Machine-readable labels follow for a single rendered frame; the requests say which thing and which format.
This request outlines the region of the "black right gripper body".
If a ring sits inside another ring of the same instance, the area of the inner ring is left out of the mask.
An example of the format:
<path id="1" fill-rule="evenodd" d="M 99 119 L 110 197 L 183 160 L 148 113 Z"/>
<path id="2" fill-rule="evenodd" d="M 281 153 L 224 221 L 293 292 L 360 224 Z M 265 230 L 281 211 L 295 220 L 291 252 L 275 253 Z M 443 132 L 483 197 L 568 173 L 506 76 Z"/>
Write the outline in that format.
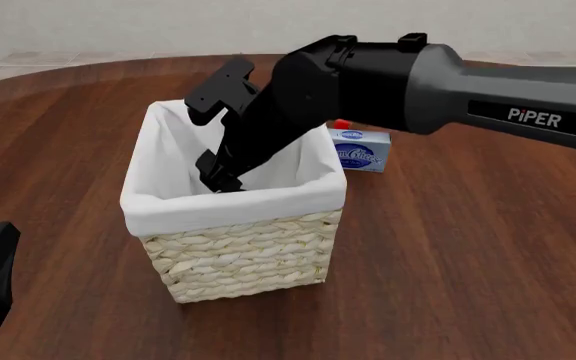
<path id="1" fill-rule="evenodd" d="M 205 150 L 197 159 L 195 166 L 199 170 L 199 179 L 213 193 L 232 193 L 244 191 L 238 179 L 248 170 L 241 159 L 227 151 L 214 154 Z"/>

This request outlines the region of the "woven basket with white liner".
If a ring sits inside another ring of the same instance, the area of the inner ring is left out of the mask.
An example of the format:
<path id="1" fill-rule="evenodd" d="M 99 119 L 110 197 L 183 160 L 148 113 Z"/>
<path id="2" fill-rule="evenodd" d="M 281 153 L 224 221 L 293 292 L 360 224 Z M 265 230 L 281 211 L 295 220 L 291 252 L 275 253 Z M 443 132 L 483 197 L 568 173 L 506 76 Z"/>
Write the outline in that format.
<path id="1" fill-rule="evenodd" d="M 215 194 L 195 161 L 218 148 L 223 125 L 193 125 L 183 101 L 150 104 L 120 196 L 176 302 L 249 296 L 325 281 L 347 181 L 327 128 L 318 127 Z"/>

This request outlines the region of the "blue cream cheese box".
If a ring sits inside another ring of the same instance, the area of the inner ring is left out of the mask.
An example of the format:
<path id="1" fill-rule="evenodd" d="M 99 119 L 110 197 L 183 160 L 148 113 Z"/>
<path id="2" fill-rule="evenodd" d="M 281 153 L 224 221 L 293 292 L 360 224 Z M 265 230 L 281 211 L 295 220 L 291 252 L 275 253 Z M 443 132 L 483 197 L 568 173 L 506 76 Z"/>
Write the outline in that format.
<path id="1" fill-rule="evenodd" d="M 391 149 L 391 135 L 378 131 L 330 129 L 344 170 L 383 173 Z"/>

